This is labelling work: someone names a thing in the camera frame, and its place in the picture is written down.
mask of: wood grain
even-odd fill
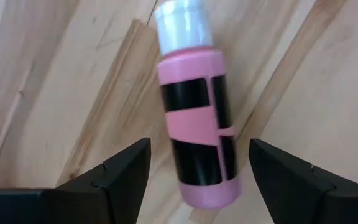
[[[58,185],[118,153],[120,146],[130,145],[148,134],[162,134],[150,128],[164,125],[155,74],[159,60],[156,32],[141,21],[134,20],[65,164]],[[148,117],[146,123],[142,121],[144,116]]]
[[[358,1],[310,50],[262,138],[358,182]]]
[[[298,67],[308,55],[314,43],[332,23],[345,2],[346,0],[321,0],[314,3],[284,57],[268,81],[249,122],[245,125],[244,131],[239,138],[239,144],[245,148],[239,155],[242,161],[245,162],[247,158],[249,139],[260,137]]]
[[[27,98],[26,80],[33,76],[35,86],[42,84],[76,2],[0,0],[0,150]]]
[[[131,21],[147,21],[154,3],[78,3],[31,109],[13,118],[14,131],[1,150],[0,179],[16,187],[55,186]],[[34,86],[27,82],[24,88]]]
[[[217,46],[227,61],[234,127],[241,133],[283,53],[296,34],[299,1],[207,1]],[[239,164],[246,145],[237,143]],[[211,223],[218,212],[194,210],[191,220]]]

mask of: light wood plank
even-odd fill
[[[143,136],[165,132],[165,128],[153,128],[164,125],[155,70],[159,60],[156,32],[134,20],[58,184],[86,172]]]
[[[311,49],[262,138],[358,182],[358,1]]]
[[[24,83],[32,75],[32,88],[42,84],[76,2],[0,0],[0,150],[17,107],[36,95]]]

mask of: wooden floor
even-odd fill
[[[249,138],[358,182],[358,0],[206,0],[244,167],[243,195],[220,211],[187,206],[177,189],[159,4],[0,0],[0,187],[54,187],[143,136],[152,164],[138,223],[272,223]]]

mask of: pink bottle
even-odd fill
[[[222,208],[240,195],[224,59],[202,0],[170,0],[155,12],[165,119],[184,201]]]

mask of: white bottle cap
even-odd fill
[[[155,12],[161,54],[213,46],[208,15],[202,0],[169,0]]]

